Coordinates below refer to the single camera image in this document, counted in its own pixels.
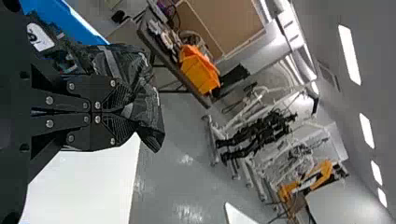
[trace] blue panel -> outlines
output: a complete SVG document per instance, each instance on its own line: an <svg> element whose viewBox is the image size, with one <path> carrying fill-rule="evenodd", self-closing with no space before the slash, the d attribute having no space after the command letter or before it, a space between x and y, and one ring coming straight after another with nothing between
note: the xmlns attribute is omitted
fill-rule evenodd
<svg viewBox="0 0 396 224"><path fill-rule="evenodd" d="M20 2L24 14L36 11L41 20L55 23L68 36L74 37L84 45L108 44L63 0L20 0Z"/></svg>

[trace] white partition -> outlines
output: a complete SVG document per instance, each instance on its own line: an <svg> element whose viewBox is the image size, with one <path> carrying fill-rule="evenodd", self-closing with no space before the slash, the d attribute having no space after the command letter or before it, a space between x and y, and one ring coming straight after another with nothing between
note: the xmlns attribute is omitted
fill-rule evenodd
<svg viewBox="0 0 396 224"><path fill-rule="evenodd" d="M228 221L227 224L259 224L229 203L226 203L224 208Z"/></svg>

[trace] ceiling light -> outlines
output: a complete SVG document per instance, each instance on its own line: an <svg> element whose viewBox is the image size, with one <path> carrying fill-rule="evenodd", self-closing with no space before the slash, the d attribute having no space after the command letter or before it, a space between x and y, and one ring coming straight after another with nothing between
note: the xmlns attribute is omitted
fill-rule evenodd
<svg viewBox="0 0 396 224"><path fill-rule="evenodd" d="M364 141L366 141L367 145L374 149L375 144L370 120L367 119L363 114L359 114L359 117L361 118L361 129L363 130Z"/></svg>
<svg viewBox="0 0 396 224"><path fill-rule="evenodd" d="M382 186L381 170L379 169L379 166L374 161L372 161L371 164L372 164L374 179L376 180L376 182L378 182L379 185Z"/></svg>
<svg viewBox="0 0 396 224"><path fill-rule="evenodd" d="M312 82L312 90L317 94L317 95L319 95L319 88L318 88L318 85L317 85L317 83L316 82Z"/></svg>
<svg viewBox="0 0 396 224"><path fill-rule="evenodd" d="M388 207L387 195L385 195L384 191L380 188L378 188L378 198L385 207Z"/></svg>
<svg viewBox="0 0 396 224"><path fill-rule="evenodd" d="M358 60L356 58L355 48L353 47L352 32L349 28L338 25L338 31L341 37L344 55L346 58L346 67L350 79L356 84L361 84L361 74L359 72Z"/></svg>

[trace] table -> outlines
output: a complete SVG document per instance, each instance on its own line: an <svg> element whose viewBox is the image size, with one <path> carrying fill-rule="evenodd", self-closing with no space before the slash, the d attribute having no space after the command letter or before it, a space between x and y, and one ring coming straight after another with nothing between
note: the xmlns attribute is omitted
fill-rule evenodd
<svg viewBox="0 0 396 224"><path fill-rule="evenodd" d="M162 91L161 93L191 93L199 103L206 109L212 106L212 101L210 96L202 95L198 89L192 84L192 82L186 77L186 75L180 70L177 64L175 64L170 55L164 52L157 41L153 38L153 36L149 33L147 23L150 20L158 21L154 13L151 9L147 8L144 13L141 14L141 18L138 19L140 22L139 27L137 29L137 35L139 38L145 43L145 45L151 50L151 55L153 57L150 58L151 64L154 63L154 56L161 60L163 65L153 65L154 67L166 67L176 78L177 80L186 88L186 91Z"/></svg>
<svg viewBox="0 0 396 224"><path fill-rule="evenodd" d="M29 184L20 223L133 223L140 144L135 133L121 147L58 153Z"/></svg>

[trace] orange bin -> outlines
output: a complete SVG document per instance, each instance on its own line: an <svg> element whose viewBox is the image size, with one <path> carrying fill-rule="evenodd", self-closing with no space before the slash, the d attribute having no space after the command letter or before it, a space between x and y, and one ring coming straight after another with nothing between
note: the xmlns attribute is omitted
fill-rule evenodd
<svg viewBox="0 0 396 224"><path fill-rule="evenodd" d="M201 94L220 87L219 70L198 48L185 45L180 52L181 71L196 86Z"/></svg>

